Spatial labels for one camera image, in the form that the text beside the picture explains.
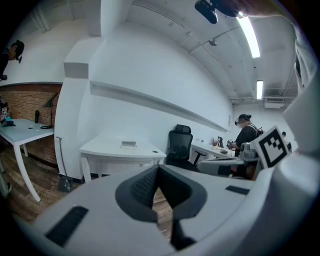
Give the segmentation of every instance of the black rubber pad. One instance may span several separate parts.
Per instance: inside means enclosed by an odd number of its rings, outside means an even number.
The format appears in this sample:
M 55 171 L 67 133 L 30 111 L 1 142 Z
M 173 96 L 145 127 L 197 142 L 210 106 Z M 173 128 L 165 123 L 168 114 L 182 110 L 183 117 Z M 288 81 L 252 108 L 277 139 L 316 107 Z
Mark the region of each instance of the black rubber pad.
M 63 247 L 88 213 L 82 206 L 73 207 L 47 234 L 46 238 Z
M 242 195 L 248 195 L 248 193 L 250 192 L 250 189 L 246 189 L 238 186 L 228 186 L 225 189 L 238 194 L 242 194 Z

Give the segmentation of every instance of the bottle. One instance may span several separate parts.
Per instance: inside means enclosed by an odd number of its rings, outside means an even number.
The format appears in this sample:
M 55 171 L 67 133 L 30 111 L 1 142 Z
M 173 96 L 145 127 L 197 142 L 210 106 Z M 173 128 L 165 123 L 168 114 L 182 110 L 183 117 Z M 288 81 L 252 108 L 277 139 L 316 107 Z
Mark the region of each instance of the bottle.
M 35 115 L 34 115 L 34 122 L 35 122 L 36 124 L 39 123 L 39 115 L 40 115 L 39 110 L 36 110 L 36 111 L 35 111 Z

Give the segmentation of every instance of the backpack strap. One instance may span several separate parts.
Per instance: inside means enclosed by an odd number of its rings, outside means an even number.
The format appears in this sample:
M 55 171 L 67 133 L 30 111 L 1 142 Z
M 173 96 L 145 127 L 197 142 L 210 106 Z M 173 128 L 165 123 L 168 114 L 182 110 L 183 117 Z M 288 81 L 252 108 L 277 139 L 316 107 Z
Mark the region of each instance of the backpack strap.
M 255 130 L 255 132 L 256 132 L 256 135 L 258 136 L 258 129 L 257 129 L 257 127 L 256 127 L 254 124 L 249 123 L 248 125 L 246 125 L 246 127 L 251 127 L 251 128 L 253 128 L 253 129 Z

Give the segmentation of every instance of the brick wall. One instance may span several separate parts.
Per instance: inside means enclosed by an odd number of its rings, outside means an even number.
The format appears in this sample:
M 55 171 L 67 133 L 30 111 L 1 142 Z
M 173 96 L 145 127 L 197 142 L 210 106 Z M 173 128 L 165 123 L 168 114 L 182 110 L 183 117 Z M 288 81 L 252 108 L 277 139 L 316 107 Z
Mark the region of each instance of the brick wall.
M 54 93 L 60 93 L 61 84 L 19 84 L 0 87 L 2 99 L 9 105 L 12 119 L 24 118 L 35 121 L 35 111 L 39 110 L 39 123 L 50 125 L 51 108 L 42 106 Z M 55 123 L 59 95 L 53 101 L 52 124 Z M 27 144 L 28 152 L 42 160 L 57 164 L 54 136 L 37 139 Z

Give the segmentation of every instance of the fluorescent light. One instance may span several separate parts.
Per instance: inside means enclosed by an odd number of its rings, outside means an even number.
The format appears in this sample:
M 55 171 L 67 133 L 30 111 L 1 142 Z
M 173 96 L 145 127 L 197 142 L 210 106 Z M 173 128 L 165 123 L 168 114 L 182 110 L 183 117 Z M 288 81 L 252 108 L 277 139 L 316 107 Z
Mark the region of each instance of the fluorescent light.
M 257 42 L 256 34 L 254 28 L 251 25 L 249 17 L 236 18 L 240 23 L 240 26 L 245 34 L 246 40 L 248 41 L 252 58 L 260 57 L 259 45 Z
M 262 99 L 262 92 L 264 90 L 264 81 L 256 81 L 256 98 L 258 100 Z
M 238 18 L 242 19 L 244 17 L 245 17 L 244 13 L 242 11 L 239 11 Z

